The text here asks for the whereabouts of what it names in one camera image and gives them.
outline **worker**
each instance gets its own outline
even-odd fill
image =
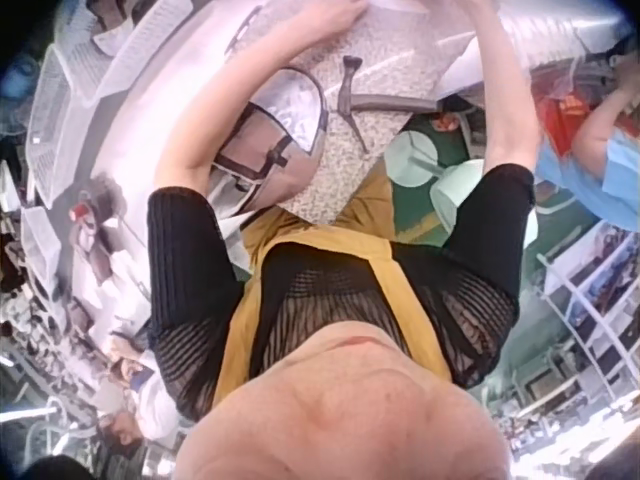
[[[458,3],[482,54],[488,151],[442,249],[381,238],[393,235],[393,210],[374,174],[333,226],[273,208],[245,229],[245,286],[205,199],[212,160],[253,94],[348,31],[366,0],[306,4],[182,114],[148,212],[150,344],[178,410],[198,422],[175,478],[509,477],[507,444],[465,389],[495,368],[518,319],[540,133],[492,1]]]
[[[139,352],[120,335],[111,335],[109,356],[117,358],[110,379],[130,389],[136,412],[127,410],[100,421],[100,431],[112,452],[125,457],[135,454],[144,439],[172,444],[180,425],[176,404],[167,393],[153,352]]]
[[[640,96],[638,52],[622,60],[618,77],[617,90],[593,112],[577,90],[540,101],[546,135],[535,173],[570,190],[599,218],[637,232],[640,130],[624,111]]]

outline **white shirt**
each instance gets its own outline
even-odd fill
[[[136,420],[140,431],[149,440],[157,441],[167,438],[171,444],[173,443],[171,439],[175,439],[181,418],[176,409],[176,403],[164,386],[153,353],[145,350],[138,361],[154,372],[138,392]]]

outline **speckled countertop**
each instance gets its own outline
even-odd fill
[[[278,21],[288,18],[310,0],[272,0],[250,25],[236,51],[261,38]],[[425,12],[399,11],[380,5],[408,4],[397,0],[372,2],[356,27],[340,40],[313,48],[293,62],[316,77],[325,89],[329,109],[328,137],[313,182],[283,204],[313,223],[332,223],[370,168],[409,116],[405,113],[358,112],[354,116],[369,154],[364,154],[352,130],[337,114],[342,83],[342,57],[364,59],[353,93],[428,98],[447,68],[473,38],[465,15],[453,2],[433,0]]]

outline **hand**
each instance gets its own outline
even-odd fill
[[[493,12],[497,12],[500,10],[499,1],[500,0],[456,0],[456,3],[473,18],[474,12],[478,9],[488,8]]]
[[[640,93],[640,58],[638,52],[620,59],[616,65],[616,75],[621,89]]]
[[[368,0],[315,0],[292,22],[300,34],[315,44],[347,32],[368,6]]]
[[[140,352],[133,348],[128,340],[118,335],[111,335],[107,343],[107,356],[113,361],[120,358],[138,360]]]

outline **wire basket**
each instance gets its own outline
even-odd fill
[[[38,80],[25,153],[36,188],[47,208],[73,183],[94,107],[75,94],[55,46],[45,54]]]
[[[20,236],[27,264],[48,289],[55,280],[62,244],[43,207],[22,210]]]
[[[55,44],[87,104],[131,88],[151,57],[193,10],[191,0],[157,0],[112,57],[94,44],[92,31],[98,18],[85,3],[63,3],[55,26]]]

